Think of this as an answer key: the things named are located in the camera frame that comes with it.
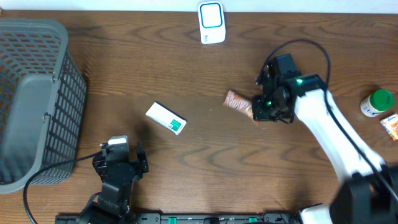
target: white device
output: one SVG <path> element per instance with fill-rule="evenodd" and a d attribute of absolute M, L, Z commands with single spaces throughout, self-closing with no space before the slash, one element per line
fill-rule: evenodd
<path fill-rule="evenodd" d="M 223 5 L 218 1 L 203 2 L 198 6 L 200 41 L 215 44 L 225 40 Z"/>
<path fill-rule="evenodd" d="M 341 184 L 351 179 L 354 173 L 359 173 L 363 176 L 372 174 L 373 171 L 369 164 L 361 158 L 327 112 L 324 94 L 324 90 L 317 89 L 305 92 L 305 96 L 298 96 L 295 102 L 295 114 L 311 130 L 321 145 Z M 381 171 L 381 165 L 385 164 L 383 158 L 360 138 L 337 108 L 329 91 L 327 92 L 327 97 L 329 105 L 342 127 L 359 148 L 363 150 L 373 166 L 378 171 Z M 332 224 L 329 205 L 323 204 L 306 208 L 302 210 L 300 216 L 303 224 Z"/>

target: green label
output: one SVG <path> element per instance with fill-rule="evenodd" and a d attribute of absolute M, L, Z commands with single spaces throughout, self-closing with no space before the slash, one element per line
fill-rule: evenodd
<path fill-rule="evenodd" d="M 173 127 L 172 127 L 173 131 L 177 131 L 177 130 L 181 127 L 181 123 L 179 123 L 179 122 L 176 121 L 176 120 L 173 120 L 173 121 L 171 122 L 171 125 L 173 126 Z"/>

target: cable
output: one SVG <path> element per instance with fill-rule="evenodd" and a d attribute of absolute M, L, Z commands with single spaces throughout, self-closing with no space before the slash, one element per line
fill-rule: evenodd
<path fill-rule="evenodd" d="M 392 197 L 394 198 L 394 200 L 398 203 L 398 196 L 397 194 L 394 192 L 394 190 L 392 189 L 392 187 L 390 186 L 390 184 L 385 180 L 385 178 L 379 173 L 379 171 L 375 168 L 375 166 L 372 164 L 372 162 L 369 160 L 369 158 L 365 155 L 365 153 L 356 145 L 356 143 L 354 142 L 354 140 L 349 136 L 349 134 L 345 131 L 345 129 L 342 127 L 342 125 L 340 124 L 340 122 L 337 120 L 335 114 L 333 113 L 333 110 L 331 109 L 329 102 L 328 102 L 328 98 L 327 98 L 327 93 L 328 93 L 328 87 L 329 87 L 329 81 L 330 81 L 330 70 L 331 70 L 331 65 L 330 65 L 330 57 L 328 55 L 328 52 L 322 47 L 322 45 L 312 41 L 312 40 L 308 40 L 308 39 L 295 39 L 295 40 L 290 40 L 280 46 L 278 46 L 277 48 L 275 48 L 267 57 L 266 61 L 264 62 L 262 68 L 261 68 L 261 72 L 264 71 L 265 67 L 268 64 L 268 61 L 271 59 L 271 57 L 281 48 L 285 47 L 286 45 L 292 44 L 292 43 L 296 43 L 296 42 L 306 42 L 308 44 L 312 44 L 314 46 L 316 46 L 319 50 L 322 51 L 323 55 L 325 56 L 326 59 L 326 63 L 327 63 L 327 71 L 326 71 L 326 88 L 324 89 L 324 95 L 323 95 L 323 99 L 325 100 L 325 104 L 326 104 L 326 109 L 328 111 L 328 113 L 330 114 L 331 118 L 333 119 L 333 121 L 336 123 L 336 125 L 338 126 L 338 128 L 340 129 L 340 131 L 346 136 L 346 138 L 348 139 L 348 141 L 354 146 L 355 150 L 358 152 L 358 154 L 360 156 L 362 156 L 362 158 L 369 164 L 370 168 L 372 169 L 373 173 L 376 175 L 376 177 L 381 181 L 381 183 L 385 186 L 385 188 L 390 192 L 390 194 L 392 195 Z"/>
<path fill-rule="evenodd" d="M 30 177 L 29 180 L 26 182 L 25 187 L 24 187 L 24 206 L 25 206 L 26 214 L 30 218 L 31 222 L 37 224 L 35 218 L 32 215 L 32 212 L 29 209 L 28 203 L 27 203 L 27 188 L 28 188 L 29 184 L 32 182 L 33 179 L 35 179 L 38 175 L 40 175 L 44 171 L 49 170 L 51 168 L 54 168 L 54 167 L 57 167 L 57 166 L 62 166 L 62 165 L 68 164 L 70 162 L 76 163 L 78 161 L 82 161 L 82 160 L 85 160 L 85 159 L 89 159 L 91 157 L 95 157 L 95 156 L 97 156 L 97 155 L 99 155 L 101 153 L 102 152 L 96 152 L 94 154 L 91 154 L 89 156 L 85 156 L 85 157 L 82 157 L 82 158 L 79 158 L 79 159 L 71 159 L 69 161 L 58 162 L 56 164 L 52 164 L 52 165 L 50 165 L 50 166 L 48 166 L 46 168 L 43 168 L 43 169 L 37 171 L 35 174 L 33 174 L 32 177 Z"/>

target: small jar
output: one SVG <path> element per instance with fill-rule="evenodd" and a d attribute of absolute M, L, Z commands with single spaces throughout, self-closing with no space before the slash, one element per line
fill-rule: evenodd
<path fill-rule="evenodd" d="M 388 90 L 378 90 L 365 98 L 361 103 L 361 111 L 368 117 L 375 117 L 395 104 L 394 95 Z"/>

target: white wall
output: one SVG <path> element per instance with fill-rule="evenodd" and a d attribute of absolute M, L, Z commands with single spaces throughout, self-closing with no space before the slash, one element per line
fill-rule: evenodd
<path fill-rule="evenodd" d="M 196 11 L 199 0 L 0 0 L 3 9 Z M 398 0 L 220 0 L 229 12 L 398 14 Z"/>

